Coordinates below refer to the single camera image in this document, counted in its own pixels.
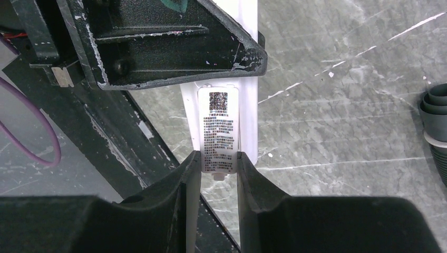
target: white plastic container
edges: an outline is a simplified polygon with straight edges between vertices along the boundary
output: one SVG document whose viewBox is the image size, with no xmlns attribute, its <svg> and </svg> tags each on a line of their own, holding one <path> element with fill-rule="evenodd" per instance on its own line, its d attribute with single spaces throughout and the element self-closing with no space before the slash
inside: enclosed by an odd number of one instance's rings
<svg viewBox="0 0 447 253">
<path fill-rule="evenodd" d="M 223 11 L 234 18 L 242 27 L 258 41 L 258 1 L 257 0 L 213 0 Z M 180 85 L 184 108 L 188 118 L 194 150 L 200 150 L 200 124 L 198 92 L 204 85 L 212 87 L 228 87 L 233 85 L 239 91 L 239 148 L 247 154 L 253 164 L 258 160 L 258 77 L 240 77 L 213 79 L 184 83 Z M 226 174 L 215 174 L 216 180 L 223 180 Z"/>
</svg>

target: stacked cups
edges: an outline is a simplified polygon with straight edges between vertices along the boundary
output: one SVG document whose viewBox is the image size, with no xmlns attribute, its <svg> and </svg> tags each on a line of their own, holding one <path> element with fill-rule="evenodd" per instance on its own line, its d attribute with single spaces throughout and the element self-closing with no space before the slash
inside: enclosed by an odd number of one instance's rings
<svg viewBox="0 0 447 253">
<path fill-rule="evenodd" d="M 424 137 L 430 144 L 433 159 L 447 186 L 447 83 L 431 88 L 419 104 Z"/>
</svg>

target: white ring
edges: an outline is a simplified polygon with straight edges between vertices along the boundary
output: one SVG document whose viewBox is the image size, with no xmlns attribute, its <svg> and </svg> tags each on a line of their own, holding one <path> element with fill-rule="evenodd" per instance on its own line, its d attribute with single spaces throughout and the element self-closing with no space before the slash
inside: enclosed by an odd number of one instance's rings
<svg viewBox="0 0 447 253">
<path fill-rule="evenodd" d="M 435 147 L 447 149 L 447 142 L 435 140 L 426 131 L 424 131 L 424 138 L 428 143 L 432 144 Z"/>
</svg>

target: white label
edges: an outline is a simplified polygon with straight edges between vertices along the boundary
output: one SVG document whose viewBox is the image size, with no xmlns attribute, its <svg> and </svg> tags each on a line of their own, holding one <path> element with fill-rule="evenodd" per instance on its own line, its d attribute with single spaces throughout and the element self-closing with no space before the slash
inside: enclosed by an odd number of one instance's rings
<svg viewBox="0 0 447 253">
<path fill-rule="evenodd" d="M 199 89 L 202 172 L 236 173 L 239 91 L 234 87 Z"/>
</svg>

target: purple cable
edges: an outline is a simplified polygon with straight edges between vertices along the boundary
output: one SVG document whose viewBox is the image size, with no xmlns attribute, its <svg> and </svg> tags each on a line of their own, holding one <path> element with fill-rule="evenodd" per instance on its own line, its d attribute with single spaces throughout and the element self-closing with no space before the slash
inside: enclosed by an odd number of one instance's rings
<svg viewBox="0 0 447 253">
<path fill-rule="evenodd" d="M 8 41 L 5 41 L 5 39 L 1 36 L 0 41 L 2 41 L 3 44 L 5 44 L 13 53 L 17 55 L 17 50 L 10 45 Z M 54 149 L 54 160 L 52 162 L 48 162 L 43 160 L 42 158 L 36 156 L 33 154 L 30 150 L 28 150 L 23 144 L 20 143 L 20 141 L 6 128 L 6 126 L 3 124 L 3 122 L 0 120 L 0 129 L 5 132 L 6 136 L 12 141 L 18 149 L 20 149 L 22 152 L 25 153 L 30 159 L 41 163 L 45 166 L 56 166 L 61 161 L 61 146 L 59 145 L 59 141 L 57 140 L 56 133 L 54 132 L 53 128 L 51 127 L 48 120 L 45 118 L 45 116 L 40 112 L 39 108 L 37 108 L 33 103 L 25 97 L 24 94 L 22 94 L 18 89 L 16 89 L 14 86 L 10 85 L 6 80 L 0 77 L 0 86 L 5 88 L 7 91 L 9 91 L 11 94 L 13 94 L 16 98 L 18 98 L 28 109 L 36 116 L 36 118 L 41 122 L 45 130 L 47 131 L 48 135 L 50 136 L 51 142 L 53 143 L 53 149 Z"/>
</svg>

